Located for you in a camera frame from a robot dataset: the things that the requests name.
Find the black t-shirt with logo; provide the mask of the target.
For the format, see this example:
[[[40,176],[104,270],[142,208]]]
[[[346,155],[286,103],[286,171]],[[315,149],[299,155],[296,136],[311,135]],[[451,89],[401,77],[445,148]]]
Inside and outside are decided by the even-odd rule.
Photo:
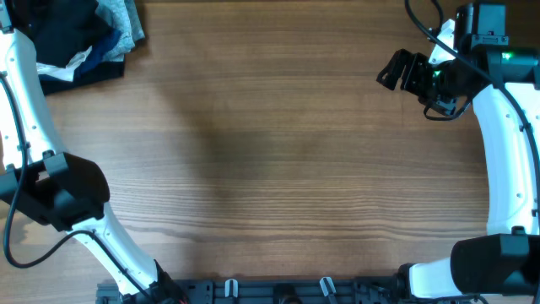
[[[64,68],[112,32],[96,13],[96,0],[13,0],[7,5],[14,27],[32,40],[39,63]]]

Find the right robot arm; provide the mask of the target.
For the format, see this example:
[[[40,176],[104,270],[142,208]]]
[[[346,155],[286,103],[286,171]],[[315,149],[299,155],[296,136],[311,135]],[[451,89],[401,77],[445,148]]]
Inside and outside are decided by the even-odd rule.
[[[394,300],[539,296],[539,55],[533,49],[479,46],[438,64],[401,49],[378,75],[441,119],[466,98],[481,129],[489,179],[485,236],[457,242],[448,258],[403,265]]]

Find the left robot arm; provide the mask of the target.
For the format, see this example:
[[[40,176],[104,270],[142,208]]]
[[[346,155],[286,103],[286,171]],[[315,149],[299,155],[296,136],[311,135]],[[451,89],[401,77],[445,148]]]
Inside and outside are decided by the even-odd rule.
[[[50,225],[76,239],[108,270],[123,303],[185,303],[182,288],[127,234],[110,206],[110,189],[91,160],[68,152],[51,120],[37,64],[66,65],[112,28],[95,1],[4,1],[1,4],[1,199],[9,206],[4,256],[13,217]]]

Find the black folded garment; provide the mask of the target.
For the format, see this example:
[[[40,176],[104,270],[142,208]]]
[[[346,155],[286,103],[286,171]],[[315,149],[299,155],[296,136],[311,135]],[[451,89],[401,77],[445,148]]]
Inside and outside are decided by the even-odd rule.
[[[40,85],[44,95],[51,95],[106,80],[121,78],[124,75],[124,70],[124,62],[102,62],[88,72],[76,72],[72,82],[42,75],[40,76]]]

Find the navy blue garment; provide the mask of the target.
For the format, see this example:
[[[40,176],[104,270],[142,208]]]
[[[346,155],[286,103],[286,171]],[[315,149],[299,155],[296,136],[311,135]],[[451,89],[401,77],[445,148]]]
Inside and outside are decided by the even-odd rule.
[[[95,68],[99,63],[103,61],[105,54],[112,50],[121,37],[119,30],[113,29],[108,35],[92,45],[93,50],[87,57],[87,59],[75,70],[76,72],[85,73]]]

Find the white garment on pile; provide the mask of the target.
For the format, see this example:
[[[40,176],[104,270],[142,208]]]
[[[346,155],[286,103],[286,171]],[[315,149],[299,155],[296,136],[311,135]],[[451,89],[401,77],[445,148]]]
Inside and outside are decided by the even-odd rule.
[[[50,76],[61,81],[72,82],[74,79],[75,70],[87,59],[92,50],[93,47],[90,46],[86,51],[78,52],[70,59],[65,68],[38,62],[36,64],[37,73],[39,75]]]

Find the right grey rail clamp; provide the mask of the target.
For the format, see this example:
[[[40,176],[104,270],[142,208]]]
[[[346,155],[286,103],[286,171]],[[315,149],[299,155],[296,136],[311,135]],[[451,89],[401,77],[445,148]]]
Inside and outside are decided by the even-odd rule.
[[[337,291],[335,285],[333,284],[332,278],[328,276],[322,277],[319,281],[319,284],[322,294],[327,300],[327,303],[338,304],[338,300],[336,298]]]

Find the grey rail clamp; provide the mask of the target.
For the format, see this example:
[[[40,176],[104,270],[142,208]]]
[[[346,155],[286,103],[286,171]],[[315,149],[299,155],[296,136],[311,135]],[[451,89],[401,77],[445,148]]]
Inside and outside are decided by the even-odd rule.
[[[239,297],[239,283],[236,279],[228,279],[224,282],[224,297],[233,299]]]
[[[328,276],[322,277],[319,281],[319,284],[322,294],[327,300],[327,303],[338,304],[338,300],[336,298],[337,291],[335,285],[333,284],[332,278]]]

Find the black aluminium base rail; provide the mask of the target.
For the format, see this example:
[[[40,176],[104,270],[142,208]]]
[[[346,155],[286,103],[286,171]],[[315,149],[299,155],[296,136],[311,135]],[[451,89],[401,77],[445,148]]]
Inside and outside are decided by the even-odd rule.
[[[224,281],[178,280],[190,303],[198,304],[328,304],[318,280],[237,280],[239,297],[224,297]],[[391,277],[358,277],[334,280],[337,303],[474,303],[474,296],[446,296],[435,299],[415,299],[404,291],[394,291],[397,282]]]

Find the left grey rail clamp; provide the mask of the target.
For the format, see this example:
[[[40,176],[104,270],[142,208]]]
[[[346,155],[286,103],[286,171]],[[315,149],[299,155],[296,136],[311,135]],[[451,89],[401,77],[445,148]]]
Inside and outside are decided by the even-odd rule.
[[[228,279],[224,282],[224,297],[233,299],[239,297],[239,283],[236,279]]]

